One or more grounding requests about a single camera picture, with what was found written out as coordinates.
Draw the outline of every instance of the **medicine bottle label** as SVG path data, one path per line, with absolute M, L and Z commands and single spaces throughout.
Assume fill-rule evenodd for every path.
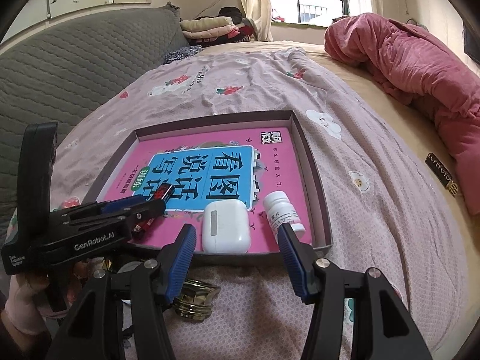
M 272 213 L 269 212 L 269 214 L 270 216 L 268 217 L 268 223 L 270 224 L 275 236 L 277 235 L 278 228 L 282 223 L 290 223 L 291 225 L 294 223 L 300 223 L 300 217 L 293 207 L 283 214 L 280 214 L 278 211 L 274 211 Z

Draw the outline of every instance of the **white pill bottle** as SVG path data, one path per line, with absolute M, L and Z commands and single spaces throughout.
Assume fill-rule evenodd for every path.
M 263 207 L 265 208 L 268 223 L 272 228 L 277 243 L 278 228 L 283 223 L 290 223 L 298 239 L 303 237 L 305 227 L 303 227 L 297 211 L 292 203 L 290 203 L 289 197 L 284 191 L 271 192 L 265 196 L 263 199 Z

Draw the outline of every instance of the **mattress label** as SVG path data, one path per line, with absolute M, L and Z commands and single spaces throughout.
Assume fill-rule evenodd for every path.
M 458 193 L 458 185 L 457 183 L 455 183 L 452 175 L 447 170 L 447 168 L 445 168 L 445 166 L 440 162 L 437 156 L 433 153 L 428 153 L 425 163 L 435 173 L 442 185 L 447 190 L 449 190 L 453 196 L 455 196 Z

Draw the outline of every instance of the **pink book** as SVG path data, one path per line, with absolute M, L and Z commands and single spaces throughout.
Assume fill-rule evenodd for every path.
M 311 244 L 311 228 L 295 150 L 286 127 L 248 128 L 140 141 L 128 154 L 104 200 L 151 196 L 162 182 L 175 192 L 142 245 L 162 247 L 174 241 L 185 223 L 197 230 L 202 250 L 205 206 L 215 200 L 240 199 L 249 210 L 249 253 L 278 251 L 263 198 L 284 191 L 305 227 L 301 241 Z

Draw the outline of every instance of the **metal screw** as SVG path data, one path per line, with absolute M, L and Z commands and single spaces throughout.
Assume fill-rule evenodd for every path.
M 93 277 L 95 279 L 101 279 L 103 276 L 106 275 L 105 269 L 97 269 L 95 272 L 93 272 Z
M 315 261 L 315 263 L 320 267 L 320 268 L 327 268 L 330 265 L 330 261 L 327 259 L 318 259 Z
M 369 274 L 372 278 L 374 278 L 374 279 L 377 279 L 377 278 L 379 278 L 380 276 L 382 276 L 382 272 L 380 272 L 380 270 L 377 269 L 377 268 L 370 268 L 370 269 L 368 270 L 368 274 Z
M 158 261 L 156 259 L 148 259 L 143 263 L 143 265 L 147 269 L 153 269 L 158 265 Z

